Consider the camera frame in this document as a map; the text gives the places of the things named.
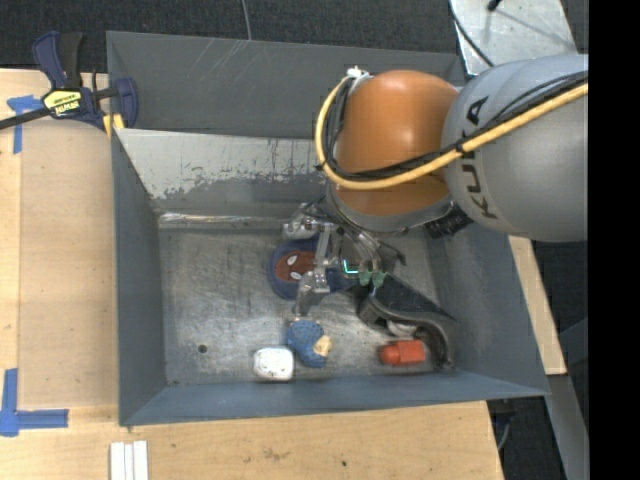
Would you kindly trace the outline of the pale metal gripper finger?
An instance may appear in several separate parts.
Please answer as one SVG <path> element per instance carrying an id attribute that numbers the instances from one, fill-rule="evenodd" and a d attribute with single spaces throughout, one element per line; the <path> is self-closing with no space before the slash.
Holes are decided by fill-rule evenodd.
<path id="1" fill-rule="evenodd" d="M 285 240 L 308 240 L 324 230 L 325 223 L 313 218 L 293 219 L 281 227 L 281 235 Z"/>
<path id="2" fill-rule="evenodd" d="M 306 317 L 311 309 L 331 293 L 325 273 L 309 271 L 298 283 L 293 312 L 296 317 Z"/>

